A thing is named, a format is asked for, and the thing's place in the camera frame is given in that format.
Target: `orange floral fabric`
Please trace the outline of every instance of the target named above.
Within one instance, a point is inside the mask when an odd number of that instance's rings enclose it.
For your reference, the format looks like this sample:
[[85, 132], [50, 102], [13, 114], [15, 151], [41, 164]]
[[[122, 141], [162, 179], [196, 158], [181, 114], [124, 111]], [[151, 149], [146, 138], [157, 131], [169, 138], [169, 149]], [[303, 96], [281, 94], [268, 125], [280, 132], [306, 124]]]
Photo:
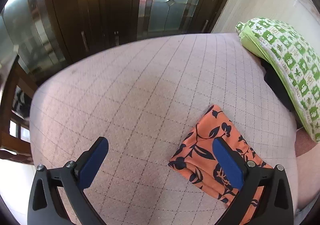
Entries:
[[[212, 142], [222, 137], [244, 161], [272, 168], [248, 145], [219, 106], [213, 105], [184, 139], [170, 159], [169, 166], [210, 196], [230, 205], [238, 189], [233, 188], [212, 152]], [[258, 187], [241, 224], [250, 221], [261, 197]]]

